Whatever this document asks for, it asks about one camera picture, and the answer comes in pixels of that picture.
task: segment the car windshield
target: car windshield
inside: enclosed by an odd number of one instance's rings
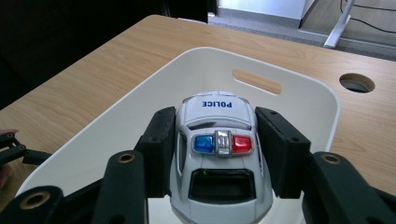
[[[205,119],[188,124],[187,127],[194,131],[204,128],[237,128],[251,131],[251,126],[231,119]]]

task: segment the police car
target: police car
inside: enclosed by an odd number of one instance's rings
[[[187,223],[255,223],[273,202],[271,180],[247,100],[200,92],[177,111],[171,205]]]

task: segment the cable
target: cable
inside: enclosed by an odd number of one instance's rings
[[[373,8],[373,9],[380,9],[380,10],[385,10],[386,8]],[[343,0],[341,0],[340,1],[340,10],[341,10],[341,13],[344,13],[344,11],[343,11]],[[384,30],[384,29],[381,29],[381,28],[379,28],[379,27],[377,27],[377,26],[374,26],[374,25],[372,25],[372,24],[370,24],[370,23],[368,23],[368,22],[366,22],[366,21],[362,21],[362,20],[358,20],[358,19],[355,19],[355,18],[350,18],[352,21],[359,21],[359,22],[361,22],[361,23],[363,23],[363,24],[365,24],[365,25],[368,25],[368,26],[370,26],[370,27],[372,27],[372,28],[374,28],[374,29],[376,29],[376,30],[378,30],[378,31],[381,31],[381,32],[385,32],[385,33],[389,33],[389,34],[396,34],[396,32],[395,31],[389,31],[389,30]]]
[[[393,8],[384,8],[384,7],[367,7],[367,6],[362,6],[362,5],[356,5],[353,4],[354,7],[363,7],[363,8],[370,8],[370,9],[377,9],[377,10],[383,10],[383,11],[396,11],[396,9]]]

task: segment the white bin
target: white bin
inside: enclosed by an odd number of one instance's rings
[[[264,85],[277,83],[280,94],[237,79],[236,70],[254,74],[251,77]],[[199,91],[230,91],[253,107],[273,109],[311,140],[311,152],[330,150],[341,107],[332,89],[269,63],[221,49],[197,48],[176,57],[85,127],[35,169],[18,194],[53,185],[68,195],[102,178],[107,160],[133,149],[156,111],[171,105],[178,108],[184,98]],[[301,223],[302,218],[301,200],[275,198],[261,223]],[[149,200],[149,220],[179,222],[168,198]]]

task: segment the dark background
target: dark background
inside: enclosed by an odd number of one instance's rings
[[[145,17],[157,14],[207,22],[207,8],[213,2],[0,1],[0,109]]]

